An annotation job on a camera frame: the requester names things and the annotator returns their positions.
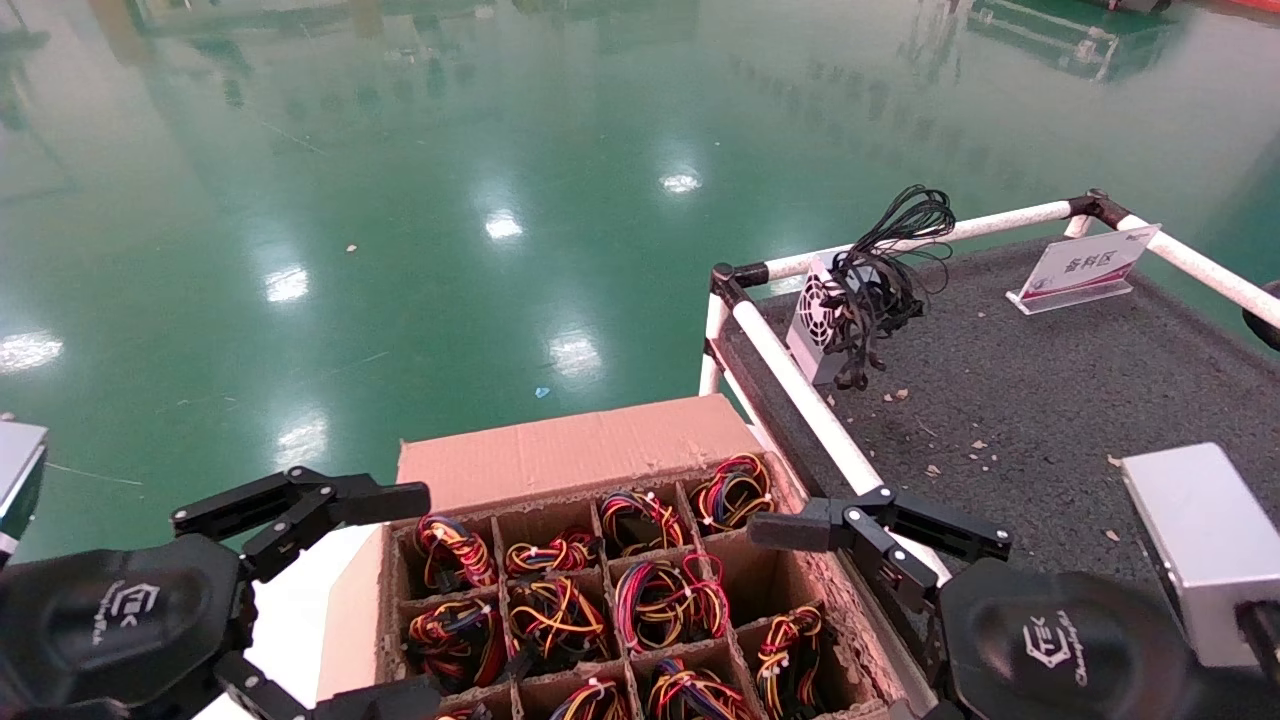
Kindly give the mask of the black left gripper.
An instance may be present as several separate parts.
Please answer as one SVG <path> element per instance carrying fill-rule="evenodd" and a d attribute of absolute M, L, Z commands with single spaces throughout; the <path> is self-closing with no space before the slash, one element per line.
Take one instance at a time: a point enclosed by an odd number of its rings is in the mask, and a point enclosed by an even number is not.
<path fill-rule="evenodd" d="M 3 716 L 192 719 L 223 688 L 255 719 L 431 719 L 443 693 L 425 676 L 308 708 L 241 653 L 256 620 L 250 580 L 273 580 L 333 530 L 419 519 L 431 505 L 420 482 L 293 466 L 177 509 L 169 543 L 8 568 Z M 216 543 L 248 530 L 241 557 Z"/>

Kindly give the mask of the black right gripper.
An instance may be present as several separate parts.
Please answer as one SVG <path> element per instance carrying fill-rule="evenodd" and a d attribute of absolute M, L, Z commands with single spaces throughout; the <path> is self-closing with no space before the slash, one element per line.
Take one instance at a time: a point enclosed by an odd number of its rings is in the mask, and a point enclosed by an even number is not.
<path fill-rule="evenodd" d="M 1197 665 L 1155 597 L 1083 571 L 1016 570 L 1000 562 L 1010 557 L 1009 530 L 906 491 L 881 486 L 758 512 L 748 538 L 792 552 L 846 550 L 910 611 L 937 601 L 943 689 L 973 719 L 1167 719 Z M 909 542 L 980 561 L 943 584 Z M 888 716 L 946 719 L 946 703 L 901 698 Z"/>

